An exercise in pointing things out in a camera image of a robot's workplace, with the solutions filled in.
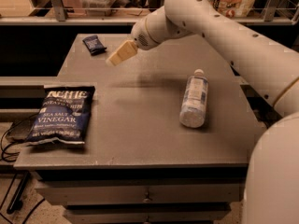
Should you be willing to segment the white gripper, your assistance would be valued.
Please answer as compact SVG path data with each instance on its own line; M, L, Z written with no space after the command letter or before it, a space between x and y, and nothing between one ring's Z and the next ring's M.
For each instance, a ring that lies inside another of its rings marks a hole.
M117 66L120 63L132 58L137 54L138 48L149 50L156 47L156 42L150 37L146 27L146 19L138 21L132 28L131 37L133 40L124 41L114 52L106 59L110 66Z

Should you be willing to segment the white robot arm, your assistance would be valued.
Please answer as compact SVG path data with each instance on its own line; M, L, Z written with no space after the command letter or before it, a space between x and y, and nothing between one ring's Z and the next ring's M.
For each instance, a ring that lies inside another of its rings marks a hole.
M168 39L202 36L281 116L249 160L242 224L299 224L299 53L217 12L207 0L164 0L108 58L118 65Z

